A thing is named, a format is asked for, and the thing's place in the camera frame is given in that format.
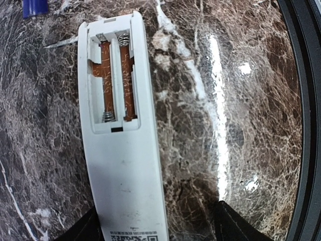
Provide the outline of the white remote control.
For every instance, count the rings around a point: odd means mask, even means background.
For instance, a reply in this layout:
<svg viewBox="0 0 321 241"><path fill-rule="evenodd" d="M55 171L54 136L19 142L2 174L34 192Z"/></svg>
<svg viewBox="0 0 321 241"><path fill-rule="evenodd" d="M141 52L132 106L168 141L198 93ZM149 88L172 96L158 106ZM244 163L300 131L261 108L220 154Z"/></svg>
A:
<svg viewBox="0 0 321 241"><path fill-rule="evenodd" d="M105 240L168 240L142 16L134 11L78 29L82 139Z"/></svg>

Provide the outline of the blue battery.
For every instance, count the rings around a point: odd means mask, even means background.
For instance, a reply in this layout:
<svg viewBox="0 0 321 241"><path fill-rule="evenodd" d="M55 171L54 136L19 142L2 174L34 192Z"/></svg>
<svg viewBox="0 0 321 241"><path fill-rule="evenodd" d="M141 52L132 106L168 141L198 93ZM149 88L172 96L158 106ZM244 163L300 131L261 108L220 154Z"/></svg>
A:
<svg viewBox="0 0 321 241"><path fill-rule="evenodd" d="M47 0L22 0L23 18L46 14L49 10Z"/></svg>

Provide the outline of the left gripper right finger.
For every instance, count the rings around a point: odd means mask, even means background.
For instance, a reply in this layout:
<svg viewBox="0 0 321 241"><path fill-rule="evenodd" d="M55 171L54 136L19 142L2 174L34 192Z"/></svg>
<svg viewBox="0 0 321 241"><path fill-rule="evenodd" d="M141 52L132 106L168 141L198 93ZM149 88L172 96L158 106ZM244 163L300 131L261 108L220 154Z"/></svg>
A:
<svg viewBox="0 0 321 241"><path fill-rule="evenodd" d="M214 205L214 227L217 240L272 240L249 224L225 201Z"/></svg>

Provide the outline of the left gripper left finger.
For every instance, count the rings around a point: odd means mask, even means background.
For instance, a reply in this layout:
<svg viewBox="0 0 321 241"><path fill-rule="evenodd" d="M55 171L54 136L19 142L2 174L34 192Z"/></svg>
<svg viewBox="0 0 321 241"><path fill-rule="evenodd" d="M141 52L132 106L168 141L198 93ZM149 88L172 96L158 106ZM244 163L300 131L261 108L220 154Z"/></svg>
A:
<svg viewBox="0 0 321 241"><path fill-rule="evenodd" d="M95 207L87 211L71 228L54 241L102 240L102 231Z"/></svg>

